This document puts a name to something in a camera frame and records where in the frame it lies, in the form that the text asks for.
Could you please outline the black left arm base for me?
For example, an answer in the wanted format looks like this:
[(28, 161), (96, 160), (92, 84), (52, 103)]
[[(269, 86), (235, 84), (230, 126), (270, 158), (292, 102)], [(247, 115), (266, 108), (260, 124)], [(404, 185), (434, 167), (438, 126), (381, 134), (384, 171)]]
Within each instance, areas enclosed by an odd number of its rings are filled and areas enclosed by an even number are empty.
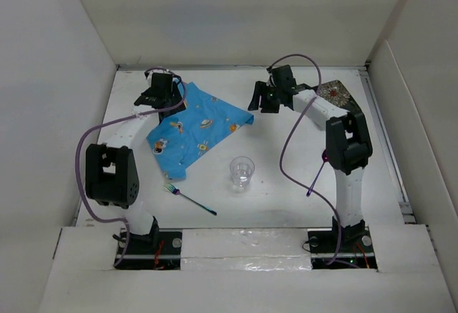
[(150, 232), (130, 234), (125, 246), (126, 231), (112, 237), (117, 241), (114, 268), (118, 270), (173, 271), (181, 268), (182, 230), (160, 228), (155, 218)]

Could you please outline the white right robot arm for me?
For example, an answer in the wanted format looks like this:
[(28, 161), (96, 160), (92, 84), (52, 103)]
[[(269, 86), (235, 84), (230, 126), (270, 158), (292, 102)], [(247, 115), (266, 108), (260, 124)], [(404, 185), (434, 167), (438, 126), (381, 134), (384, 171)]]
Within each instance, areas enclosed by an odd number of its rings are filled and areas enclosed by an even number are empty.
[(336, 178), (336, 212), (331, 243), (339, 251), (356, 244), (365, 228), (361, 209), (362, 178), (373, 154), (366, 118), (339, 80), (315, 87), (298, 84), (289, 65), (269, 67), (268, 80), (255, 83), (250, 111), (277, 113), (280, 106), (308, 117), (325, 131), (325, 154)]

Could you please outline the blue space print cloth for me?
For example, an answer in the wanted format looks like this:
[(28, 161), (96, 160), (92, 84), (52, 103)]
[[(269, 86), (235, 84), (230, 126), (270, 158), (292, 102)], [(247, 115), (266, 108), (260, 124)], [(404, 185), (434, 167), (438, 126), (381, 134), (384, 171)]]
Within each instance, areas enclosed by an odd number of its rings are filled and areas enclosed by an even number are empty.
[(254, 116), (189, 83), (185, 109), (166, 117), (146, 140), (162, 174), (169, 180), (185, 180), (186, 170), (227, 136)]

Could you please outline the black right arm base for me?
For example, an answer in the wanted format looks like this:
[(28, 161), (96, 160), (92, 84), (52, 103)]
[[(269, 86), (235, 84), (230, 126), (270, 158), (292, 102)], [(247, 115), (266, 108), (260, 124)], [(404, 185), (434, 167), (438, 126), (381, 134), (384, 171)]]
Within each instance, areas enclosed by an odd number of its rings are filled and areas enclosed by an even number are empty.
[(302, 248), (311, 256), (312, 269), (374, 269), (376, 256), (364, 220), (340, 227), (335, 217), (330, 228), (310, 228)]

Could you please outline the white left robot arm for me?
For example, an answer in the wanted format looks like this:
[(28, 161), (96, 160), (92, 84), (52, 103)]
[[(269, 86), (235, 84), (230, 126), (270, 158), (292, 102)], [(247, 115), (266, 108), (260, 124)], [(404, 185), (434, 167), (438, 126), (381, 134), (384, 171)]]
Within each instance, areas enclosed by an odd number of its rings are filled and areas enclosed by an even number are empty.
[(100, 144), (91, 144), (85, 154), (85, 195), (118, 214), (135, 236), (135, 245), (144, 253), (159, 246), (152, 231), (155, 218), (138, 198), (140, 179), (135, 151), (146, 140), (161, 117), (185, 109), (185, 83), (168, 69), (153, 67), (145, 72), (148, 88), (132, 105), (132, 113), (106, 125), (119, 124), (117, 131)]

